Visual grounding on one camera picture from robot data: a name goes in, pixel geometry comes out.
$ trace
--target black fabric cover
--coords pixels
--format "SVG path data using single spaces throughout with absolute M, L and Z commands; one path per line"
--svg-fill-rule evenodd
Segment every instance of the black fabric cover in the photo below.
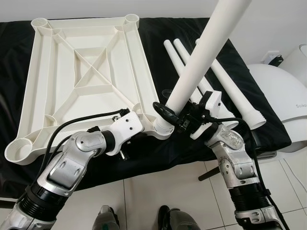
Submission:
M 140 20 L 139 33 L 152 73 L 154 84 L 162 103 L 163 89 L 172 89 L 178 75 L 163 46 L 166 39 L 180 38 L 189 52 L 195 46 L 208 19 L 144 18 Z M 15 139 L 23 104 L 24 89 L 31 57 L 34 30 L 30 21 L 0 23 L 0 196 L 18 198 L 24 188 L 32 182 L 40 167 L 42 156 L 26 166 L 5 160 L 4 149 Z M 258 151 L 277 150 L 290 145 L 290 138 L 268 104 L 263 93 L 253 80 L 243 60 L 227 41 L 217 59 L 249 99 L 261 111 L 267 123 L 254 131 Z M 235 116 L 240 113 L 229 99 L 210 69 L 207 79 L 216 90 L 222 91 L 222 100 Z M 246 138 L 242 127 L 236 130 Z M 85 189 L 112 181 L 169 169 L 177 164 L 215 159 L 203 141 L 193 141 L 188 134 L 174 133 L 165 141 L 145 137 L 128 145 L 130 159 L 121 161 L 119 156 L 106 155 L 94 158 L 88 172 L 78 186 Z

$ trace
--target black cable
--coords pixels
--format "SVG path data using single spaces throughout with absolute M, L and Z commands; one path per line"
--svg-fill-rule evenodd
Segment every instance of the black cable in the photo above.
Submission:
M 71 135 L 65 137 L 63 140 L 60 141 L 60 143 L 56 146 L 56 148 L 53 150 L 52 154 L 50 155 L 47 165 L 49 165 L 50 161 L 52 160 L 52 157 L 57 153 L 62 144 L 64 144 L 64 142 L 67 141 L 69 138 L 71 138 Z
M 115 115 L 115 114 L 119 114 L 120 112 L 122 112 L 123 109 L 120 109 L 120 110 L 117 110 L 117 111 L 114 111 L 114 112 L 109 112 L 109 113 L 102 113 L 102 114 L 95 114 L 95 115 L 90 115 L 90 116 L 83 116 L 83 117 L 79 117 L 79 118 L 76 118 L 76 119 L 72 119 L 70 121 L 67 121 L 65 123 L 63 123 L 62 125 L 60 125 L 54 132 L 53 134 L 51 135 L 50 139 L 49 139 L 49 142 L 47 144 L 47 148 L 46 148 L 46 153 L 44 155 L 44 158 L 43 158 L 43 162 L 39 168 L 39 171 L 35 177 L 35 179 L 33 180 L 32 184 L 30 186 L 32 186 L 36 181 L 37 179 L 39 178 L 40 174 L 43 172 L 43 170 L 45 169 L 45 167 L 47 166 L 47 162 L 49 162 L 49 160 L 47 161 L 47 155 L 50 153 L 50 150 L 51 150 L 51 145 L 56 137 L 56 135 L 66 126 L 68 125 L 71 125 L 73 123 L 76 123 L 76 122 L 79 122 L 79 121 L 84 121 L 84 120 L 89 120 L 89 119 L 93 119 L 93 118 L 98 118 L 98 117 L 102 117 L 102 116 L 110 116 L 110 115 Z M 26 192 L 24 192 L 20 198 L 16 201 L 16 203 L 18 203 L 19 201 L 21 201 L 24 196 L 26 195 Z
M 259 181 L 260 181 L 260 185 L 263 189 L 263 191 L 265 192 L 269 202 L 275 207 L 276 209 L 276 212 L 277 212 L 277 215 L 278 217 L 280 218 L 281 222 L 283 223 L 283 226 L 286 228 L 286 230 L 290 230 L 286 221 L 284 220 L 283 218 L 283 215 L 282 213 L 280 212 L 279 208 L 277 207 L 276 203 L 273 201 L 271 195 L 267 192 L 267 188 L 265 187 L 265 184 L 264 184 L 264 181 L 263 181 L 263 178 L 262 178 L 262 175 L 261 175 L 261 171 L 260 171 L 260 167 L 259 167 L 259 162 L 258 162 L 258 158 L 257 158 L 257 154 L 256 154 L 256 150 L 255 150 L 255 142 L 254 142 L 254 138 L 253 138 L 253 134 L 248 126 L 248 124 L 246 123 L 245 120 L 241 119 L 241 118 L 223 118 L 223 119 L 217 119 L 217 118 L 213 118 L 213 117 L 206 117 L 206 119 L 209 121 L 209 122 L 226 122 L 226 121 L 238 121 L 242 124 L 244 124 L 244 126 L 247 128 L 248 130 L 248 138 L 249 138 L 249 141 L 250 141 L 250 147 L 251 147 L 251 150 L 253 152 L 253 157 L 254 157 L 254 162 L 255 162 L 255 166 L 256 166 L 256 170 L 257 170 L 257 174 L 258 174 L 258 178 L 259 178 Z

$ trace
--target white pipe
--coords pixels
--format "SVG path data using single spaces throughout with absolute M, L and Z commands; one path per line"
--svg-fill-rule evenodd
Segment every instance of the white pipe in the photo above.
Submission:
M 187 60 L 189 59 L 190 55 L 187 52 L 187 50 L 184 48 L 181 41 L 179 39 L 175 39 L 174 44 L 175 44 L 176 49 L 178 50 L 178 53 L 182 57 L 183 61 L 185 63 L 187 63 Z M 174 49 L 173 45 L 171 44 L 171 42 L 169 40 L 164 41 L 164 46 L 167 50 L 168 55 L 170 56 L 170 58 L 172 60 L 173 65 L 175 66 L 175 69 L 176 69 L 178 75 L 181 75 L 181 73 L 184 69 L 184 64 L 181 61 L 179 55 L 177 54 L 176 50 Z M 203 94 L 206 91 L 212 91 L 212 92 L 214 91 L 214 89 L 211 87 L 211 85 L 208 83 L 208 81 L 205 78 L 203 78 L 201 81 L 203 81 L 204 84 L 206 85 L 206 90 L 202 91 Z M 192 99 L 192 97 L 197 99 L 196 103 L 198 103 L 200 101 L 201 94 L 199 93 L 198 89 L 196 89 L 194 91 L 194 93 L 191 96 L 191 99 Z M 227 108 L 225 107 L 225 105 L 223 103 L 221 103 L 220 113 L 218 115 L 218 118 L 231 118 L 231 117 L 235 117 L 235 116 L 227 110 Z M 223 124 L 226 125 L 229 128 L 234 128 L 234 127 L 237 126 L 238 122 L 237 121 L 228 121 L 228 122 L 223 122 Z
M 178 73 L 178 75 L 180 76 L 180 74 L 182 73 L 183 69 L 184 69 L 184 64 L 182 63 L 179 55 L 177 54 L 175 48 L 173 47 L 172 43 L 169 40 L 165 40 L 163 42 L 166 51 L 169 55 L 169 57 L 171 58 L 171 61 Z M 198 89 L 194 90 L 193 94 L 190 97 L 192 102 L 195 103 L 199 103 L 201 100 L 201 93 L 199 92 Z
M 218 60 L 214 59 L 211 68 L 230 99 L 241 113 L 243 120 L 248 124 L 249 128 L 253 130 L 264 125 L 266 119 L 251 105 Z
M 229 38 L 251 0 L 220 0 L 193 50 L 189 62 L 175 85 L 166 106 L 177 115 L 208 71 L 215 57 Z M 174 127 L 158 116 L 154 128 L 162 136 L 170 135 Z
M 180 54 L 183 62 L 185 64 L 187 64 L 187 62 L 188 62 L 188 60 L 190 58 L 190 54 L 188 53 L 186 48 L 183 46 L 183 44 L 181 43 L 181 41 L 178 38 L 174 40 L 174 45 L 175 45 L 178 53 Z M 199 89 L 201 90 L 201 92 L 203 94 L 205 94 L 206 91 L 212 91 L 212 92 L 214 91 L 214 89 L 212 88 L 211 84 L 207 81 L 207 79 L 205 77 L 203 77 L 201 79 L 198 87 L 199 87 Z M 233 118 L 233 117 L 235 117 L 233 115 L 233 113 L 231 113 L 226 108 L 226 106 L 223 103 L 221 103 L 221 108 L 220 108 L 220 113 L 218 115 L 218 118 Z M 237 121 L 228 121 L 228 122 L 224 122 L 224 125 L 228 126 L 229 128 L 234 128 L 234 127 L 236 127 L 238 125 L 238 122 Z

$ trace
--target white mounting plate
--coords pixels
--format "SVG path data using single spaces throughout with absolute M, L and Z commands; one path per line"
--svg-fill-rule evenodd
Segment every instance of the white mounting plate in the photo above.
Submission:
M 135 111 L 144 132 L 154 133 L 158 101 L 138 33 L 139 17 L 73 20 L 34 19 L 35 38 L 17 137 L 5 150 L 8 161 L 26 165 L 44 154 L 54 130 L 71 119 L 121 108 Z M 63 129 L 53 142 L 112 116 Z

